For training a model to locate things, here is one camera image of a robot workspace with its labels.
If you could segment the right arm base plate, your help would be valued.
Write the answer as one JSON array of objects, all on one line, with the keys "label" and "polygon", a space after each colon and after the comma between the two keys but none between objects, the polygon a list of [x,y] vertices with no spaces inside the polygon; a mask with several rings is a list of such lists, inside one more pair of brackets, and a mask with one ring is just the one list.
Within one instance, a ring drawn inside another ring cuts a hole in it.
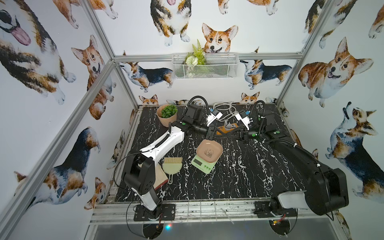
[{"label": "right arm base plate", "polygon": [[284,215],[286,217],[296,217],[296,209],[284,209],[278,202],[273,200],[270,201],[256,201],[254,203],[255,210],[254,214],[258,218],[282,218]]}]

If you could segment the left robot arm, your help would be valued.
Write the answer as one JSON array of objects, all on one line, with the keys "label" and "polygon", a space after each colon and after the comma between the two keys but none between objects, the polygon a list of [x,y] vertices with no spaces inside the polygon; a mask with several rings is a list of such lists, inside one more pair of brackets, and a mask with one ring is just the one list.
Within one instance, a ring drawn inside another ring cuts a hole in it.
[{"label": "left robot arm", "polygon": [[122,182],[139,196],[142,205],[148,211],[159,209],[161,200],[156,194],[156,166],[159,161],[176,145],[183,142],[185,133],[193,131],[207,136],[210,140],[217,135],[217,127],[176,121],[169,125],[161,137],[137,153],[130,153],[122,172]]}]

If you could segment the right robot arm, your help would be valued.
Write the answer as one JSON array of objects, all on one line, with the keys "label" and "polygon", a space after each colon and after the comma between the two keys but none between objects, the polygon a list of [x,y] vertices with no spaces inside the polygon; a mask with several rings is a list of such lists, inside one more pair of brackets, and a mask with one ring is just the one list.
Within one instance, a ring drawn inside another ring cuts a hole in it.
[{"label": "right robot arm", "polygon": [[249,111],[240,111],[234,118],[238,127],[231,134],[240,140],[256,140],[267,145],[299,171],[305,188],[287,191],[272,198],[272,207],[277,210],[305,209],[322,216],[349,205],[346,174],[322,164],[316,157],[293,140],[290,133],[276,124],[268,124],[273,116],[252,116]]}]

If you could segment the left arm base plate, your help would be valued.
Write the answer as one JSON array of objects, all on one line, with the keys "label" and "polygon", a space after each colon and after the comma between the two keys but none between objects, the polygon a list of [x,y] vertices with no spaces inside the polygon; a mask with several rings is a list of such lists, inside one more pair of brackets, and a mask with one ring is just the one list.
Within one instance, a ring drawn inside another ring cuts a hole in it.
[{"label": "left arm base plate", "polygon": [[134,222],[173,221],[175,213],[175,204],[160,204],[153,211],[148,210],[143,205],[136,205]]}]

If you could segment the white charger adapter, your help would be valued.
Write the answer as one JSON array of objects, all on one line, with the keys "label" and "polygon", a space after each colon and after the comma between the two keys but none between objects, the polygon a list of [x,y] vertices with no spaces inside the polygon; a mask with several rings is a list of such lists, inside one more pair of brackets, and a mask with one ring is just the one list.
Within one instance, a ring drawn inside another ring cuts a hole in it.
[{"label": "white charger adapter", "polygon": [[224,127],[226,131],[230,131],[230,130],[236,129],[238,125],[236,123],[225,122]]}]

